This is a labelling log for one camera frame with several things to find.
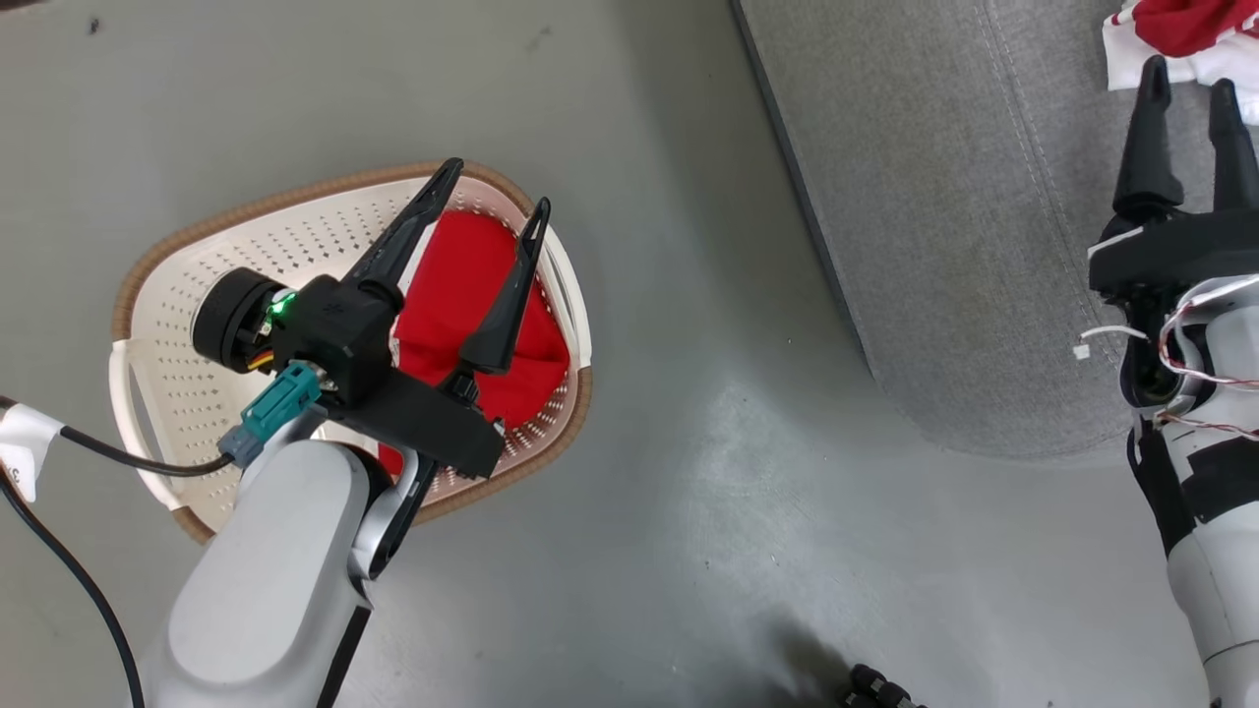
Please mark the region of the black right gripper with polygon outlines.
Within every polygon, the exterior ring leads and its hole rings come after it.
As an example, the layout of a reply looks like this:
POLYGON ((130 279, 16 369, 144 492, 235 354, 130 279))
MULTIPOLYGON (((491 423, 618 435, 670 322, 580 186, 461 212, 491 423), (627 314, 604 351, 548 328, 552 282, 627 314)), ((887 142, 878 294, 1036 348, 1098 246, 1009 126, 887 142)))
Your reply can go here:
POLYGON ((1142 67, 1121 152, 1115 215, 1087 251, 1088 285, 1098 295, 1259 273, 1259 157, 1235 84, 1222 78, 1210 89, 1211 213, 1178 210, 1183 186, 1170 166, 1168 110, 1168 63, 1155 55, 1142 67))

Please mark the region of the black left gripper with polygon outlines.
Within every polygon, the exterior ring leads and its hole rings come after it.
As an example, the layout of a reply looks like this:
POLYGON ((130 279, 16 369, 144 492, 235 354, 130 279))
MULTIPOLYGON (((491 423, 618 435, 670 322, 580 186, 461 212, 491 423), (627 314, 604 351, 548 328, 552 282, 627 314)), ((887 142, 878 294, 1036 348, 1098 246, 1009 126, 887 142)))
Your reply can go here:
MULTIPOLYGON (((374 244, 347 270, 342 286, 400 309, 404 296, 397 285, 426 229, 444 214, 465 170, 462 157, 449 157, 384 229, 374 244)), ((392 446, 413 448, 436 464, 470 476, 492 474, 504 438, 475 408, 475 375, 507 375, 515 359, 533 282, 544 251, 551 215, 546 197, 536 203, 517 234, 515 261, 481 325, 460 346, 454 370, 439 391, 405 375, 392 363, 387 379, 371 397, 355 407, 337 406, 332 380, 320 367, 321 396, 307 411, 336 421, 392 446)), ((217 280, 193 317, 193 348, 219 367, 246 375, 253 363, 274 375, 271 331, 279 314, 297 294, 256 270, 235 268, 217 280)))

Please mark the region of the red cloth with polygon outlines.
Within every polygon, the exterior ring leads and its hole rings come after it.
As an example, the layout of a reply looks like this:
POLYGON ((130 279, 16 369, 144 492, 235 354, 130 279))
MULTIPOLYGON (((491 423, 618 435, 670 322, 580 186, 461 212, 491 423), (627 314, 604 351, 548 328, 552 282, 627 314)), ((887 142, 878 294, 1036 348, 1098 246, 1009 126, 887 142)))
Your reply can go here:
MULTIPOLYGON (((481 326, 516 260, 516 238, 491 215, 449 210, 423 252, 394 338, 405 375, 439 385, 460 363, 460 348, 481 326)), ((570 370, 570 346, 539 281, 517 333, 506 375, 475 375, 490 421, 520 430, 544 411, 570 370)))

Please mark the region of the red and white striped jersey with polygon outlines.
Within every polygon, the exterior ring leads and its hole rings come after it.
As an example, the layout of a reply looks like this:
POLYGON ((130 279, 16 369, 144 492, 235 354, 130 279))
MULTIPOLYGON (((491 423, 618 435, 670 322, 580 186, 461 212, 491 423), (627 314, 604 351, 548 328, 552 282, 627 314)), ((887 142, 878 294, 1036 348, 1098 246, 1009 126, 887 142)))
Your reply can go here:
POLYGON ((1259 0, 1126 0, 1102 42, 1110 92, 1137 89, 1161 55, 1171 84, 1233 81, 1241 121, 1259 128, 1259 0))

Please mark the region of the grey fabric sofa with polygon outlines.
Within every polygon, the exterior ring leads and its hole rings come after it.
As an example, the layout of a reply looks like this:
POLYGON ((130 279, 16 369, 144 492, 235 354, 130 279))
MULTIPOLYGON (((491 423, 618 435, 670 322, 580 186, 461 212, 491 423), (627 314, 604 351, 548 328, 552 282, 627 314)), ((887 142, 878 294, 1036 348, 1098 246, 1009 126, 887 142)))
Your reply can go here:
POLYGON ((923 438, 1003 460, 1121 454, 1131 409, 1087 249, 1133 94, 1124 0, 733 0, 865 363, 923 438))

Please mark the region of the white perforated laundry basket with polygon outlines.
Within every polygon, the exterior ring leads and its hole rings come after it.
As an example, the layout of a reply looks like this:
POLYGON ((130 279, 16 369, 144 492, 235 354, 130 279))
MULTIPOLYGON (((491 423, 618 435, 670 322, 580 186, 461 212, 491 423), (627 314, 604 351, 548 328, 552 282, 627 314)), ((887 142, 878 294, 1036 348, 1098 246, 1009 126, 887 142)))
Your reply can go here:
MULTIPOLYGON (((301 287, 351 268, 438 163, 354 173, 286 190, 198 220, 150 248, 130 270, 113 310, 108 384, 128 454, 189 466, 217 457, 217 440, 264 389, 264 375, 232 375, 193 348, 193 317, 218 278, 247 267, 301 287)), ((570 370, 530 421, 507 430, 490 479, 436 477, 415 515, 436 520, 553 464, 570 448, 594 388, 585 302, 562 238, 548 231, 538 266, 541 302, 562 328, 570 370)))

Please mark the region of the white tape label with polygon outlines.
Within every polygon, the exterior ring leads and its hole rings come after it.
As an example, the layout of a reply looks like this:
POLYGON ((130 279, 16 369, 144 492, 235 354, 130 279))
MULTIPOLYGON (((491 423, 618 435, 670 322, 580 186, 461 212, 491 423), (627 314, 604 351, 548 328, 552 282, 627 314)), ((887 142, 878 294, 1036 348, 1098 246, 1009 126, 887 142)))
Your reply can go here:
POLYGON ((37 480, 64 426, 26 404, 0 409, 0 465, 23 501, 37 501, 37 480))

